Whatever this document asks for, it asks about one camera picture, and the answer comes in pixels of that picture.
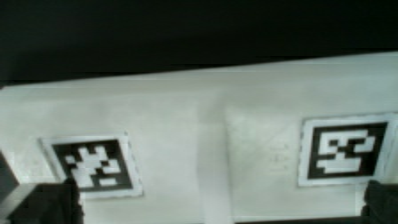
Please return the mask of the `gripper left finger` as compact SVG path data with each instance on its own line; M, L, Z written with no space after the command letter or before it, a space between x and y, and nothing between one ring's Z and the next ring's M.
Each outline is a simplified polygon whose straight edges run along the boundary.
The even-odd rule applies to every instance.
M83 224L76 182L21 184L0 202L0 224Z

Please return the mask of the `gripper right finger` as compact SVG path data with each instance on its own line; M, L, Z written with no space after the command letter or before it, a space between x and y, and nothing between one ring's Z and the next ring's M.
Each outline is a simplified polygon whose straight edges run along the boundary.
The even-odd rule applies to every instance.
M365 224L398 224L398 184L367 182L360 217Z

